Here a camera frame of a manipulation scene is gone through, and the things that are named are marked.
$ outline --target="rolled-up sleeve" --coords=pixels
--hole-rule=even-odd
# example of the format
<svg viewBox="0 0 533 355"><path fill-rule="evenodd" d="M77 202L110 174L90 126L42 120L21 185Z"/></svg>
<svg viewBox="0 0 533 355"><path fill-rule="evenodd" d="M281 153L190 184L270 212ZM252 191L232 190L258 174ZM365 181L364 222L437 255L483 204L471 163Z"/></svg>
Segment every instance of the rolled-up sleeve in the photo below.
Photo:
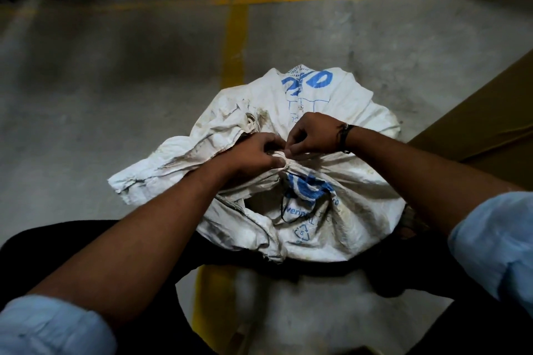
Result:
<svg viewBox="0 0 533 355"><path fill-rule="evenodd" d="M56 298L29 295L0 313L0 354L103 354L117 349L103 318Z"/></svg>
<svg viewBox="0 0 533 355"><path fill-rule="evenodd" d="M533 317L533 192L508 192L474 209L448 245L494 298L512 298Z"/></svg>

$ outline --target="warehouse floor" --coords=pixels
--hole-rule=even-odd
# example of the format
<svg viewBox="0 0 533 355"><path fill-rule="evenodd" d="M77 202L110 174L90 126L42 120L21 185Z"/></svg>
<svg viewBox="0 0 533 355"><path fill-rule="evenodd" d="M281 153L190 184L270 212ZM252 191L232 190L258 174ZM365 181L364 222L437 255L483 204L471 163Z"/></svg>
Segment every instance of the warehouse floor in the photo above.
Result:
<svg viewBox="0 0 533 355"><path fill-rule="evenodd" d="M106 179L187 135L221 87L338 66L407 141L533 47L533 0L23 0L0 5L0 243L126 207ZM196 275L179 285L191 319ZM402 354L449 300L336 279L236 276L251 353Z"/></svg>

